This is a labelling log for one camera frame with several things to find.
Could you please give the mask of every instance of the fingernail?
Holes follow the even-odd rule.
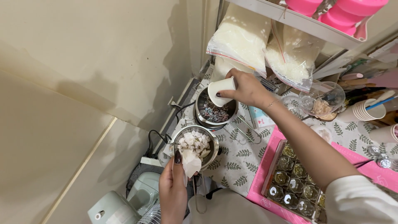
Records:
[[[181,163],[181,153],[179,152],[179,150],[177,150],[176,153],[174,154],[174,163],[175,164]]]

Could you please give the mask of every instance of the sleeve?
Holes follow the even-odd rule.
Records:
[[[398,223],[398,202],[364,176],[339,178],[325,195],[328,224]]]

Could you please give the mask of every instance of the fan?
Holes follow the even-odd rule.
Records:
[[[159,224],[160,174],[145,172],[125,199],[115,191],[105,194],[87,213],[93,224]]]

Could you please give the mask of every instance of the leaf pattern tablecloth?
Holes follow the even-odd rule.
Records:
[[[212,69],[209,69],[205,74],[202,84],[207,86]],[[197,93],[191,99],[193,102],[197,97]],[[194,116],[194,106],[186,108],[180,119],[174,134],[181,128],[185,127],[185,120],[192,119]],[[305,116],[305,114],[296,114],[297,116]],[[249,125],[252,125],[248,107],[239,103],[238,116],[243,118]],[[215,160],[208,166],[203,173],[212,180],[221,183],[225,187],[237,192],[246,197],[248,195],[250,185],[253,182],[254,175],[258,169],[260,161],[263,157],[267,143],[271,137],[274,126],[257,129],[256,131],[261,135],[261,143],[256,145],[253,142],[258,142],[259,137],[252,132],[240,119],[235,118],[232,121],[242,131],[245,131],[245,137],[231,124],[227,124],[223,129],[214,132],[219,140],[221,155],[218,155]],[[398,145],[394,143],[376,143],[369,138],[369,132],[375,127],[367,122],[351,122],[349,124],[343,123],[337,119],[332,122],[321,122],[317,119],[307,119],[304,121],[308,125],[323,125],[332,132],[332,140],[339,145],[344,146],[356,153],[371,158],[366,151],[369,145],[374,145],[380,149],[381,152],[387,153],[393,161],[393,170],[398,172]],[[160,151],[159,160],[164,166],[170,158]]]

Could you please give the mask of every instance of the shelf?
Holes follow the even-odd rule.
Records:
[[[304,16],[290,9],[285,9],[282,6],[265,0],[226,1],[297,28],[322,40],[336,44],[344,49],[352,50],[365,42],[367,38],[366,23],[369,18],[363,20],[363,22],[357,27],[357,32],[354,34],[355,37],[352,37],[308,16]]]

